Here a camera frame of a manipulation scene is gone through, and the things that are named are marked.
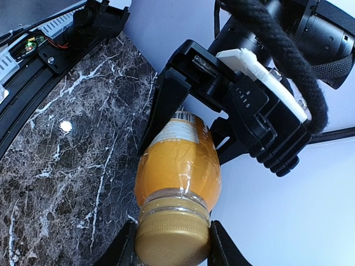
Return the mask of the orange juice bottle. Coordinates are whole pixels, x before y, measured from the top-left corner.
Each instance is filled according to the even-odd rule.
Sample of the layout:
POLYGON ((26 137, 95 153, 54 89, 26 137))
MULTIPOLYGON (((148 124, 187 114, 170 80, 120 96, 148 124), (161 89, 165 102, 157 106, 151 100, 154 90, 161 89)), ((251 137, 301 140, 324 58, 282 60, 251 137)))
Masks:
POLYGON ((135 181, 138 206, 179 198, 209 219, 220 192, 220 163, 209 128, 198 116, 176 111, 140 158, 135 181))

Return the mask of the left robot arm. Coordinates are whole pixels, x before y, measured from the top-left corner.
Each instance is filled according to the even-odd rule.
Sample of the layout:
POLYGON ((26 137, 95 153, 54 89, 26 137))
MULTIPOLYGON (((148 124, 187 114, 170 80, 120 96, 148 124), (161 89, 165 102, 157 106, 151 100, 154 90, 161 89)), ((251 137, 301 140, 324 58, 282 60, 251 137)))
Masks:
POLYGON ((227 118, 211 126, 220 164, 249 154, 282 177, 328 123, 321 80, 354 66, 354 18, 327 1, 216 1, 208 49, 185 41, 158 77, 142 155, 188 95, 227 118))

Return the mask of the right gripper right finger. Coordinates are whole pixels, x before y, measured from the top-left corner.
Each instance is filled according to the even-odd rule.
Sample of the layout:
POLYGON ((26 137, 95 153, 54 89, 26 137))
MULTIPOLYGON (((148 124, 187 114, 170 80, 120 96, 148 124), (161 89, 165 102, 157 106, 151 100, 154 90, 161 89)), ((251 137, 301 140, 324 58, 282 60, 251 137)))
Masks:
POLYGON ((208 266, 252 266, 217 220, 211 222, 210 244, 208 266))

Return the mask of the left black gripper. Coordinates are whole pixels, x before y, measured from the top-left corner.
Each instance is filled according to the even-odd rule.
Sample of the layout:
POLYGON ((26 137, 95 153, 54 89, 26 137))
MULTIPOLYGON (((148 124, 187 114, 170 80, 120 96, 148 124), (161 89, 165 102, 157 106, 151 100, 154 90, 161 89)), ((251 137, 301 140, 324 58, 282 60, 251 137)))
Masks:
MULTIPOLYGON (((141 140, 141 156, 170 121, 188 95, 208 108, 227 114, 257 114, 266 105, 266 88, 259 81, 232 71, 193 40, 186 40, 168 60, 156 81, 149 121, 141 140)), ((210 132, 220 165, 244 154, 229 119, 218 117, 210 132)))

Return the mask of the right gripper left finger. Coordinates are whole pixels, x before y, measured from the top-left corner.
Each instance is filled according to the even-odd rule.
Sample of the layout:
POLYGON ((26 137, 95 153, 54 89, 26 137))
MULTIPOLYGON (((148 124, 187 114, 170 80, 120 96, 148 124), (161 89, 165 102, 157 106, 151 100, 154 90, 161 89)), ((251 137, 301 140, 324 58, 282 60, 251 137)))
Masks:
POLYGON ((138 265, 134 244, 137 224, 134 221, 124 223, 104 254, 94 266, 134 266, 138 265))

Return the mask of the gold bottle cap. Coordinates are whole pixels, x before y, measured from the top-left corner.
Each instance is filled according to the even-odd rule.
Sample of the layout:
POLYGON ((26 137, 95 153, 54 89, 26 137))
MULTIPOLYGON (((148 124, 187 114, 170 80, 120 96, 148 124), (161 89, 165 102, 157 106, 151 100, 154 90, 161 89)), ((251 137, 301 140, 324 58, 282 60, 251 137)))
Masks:
POLYGON ((139 220, 135 252, 147 265, 199 265, 210 252, 209 226, 192 213, 150 214, 139 220))

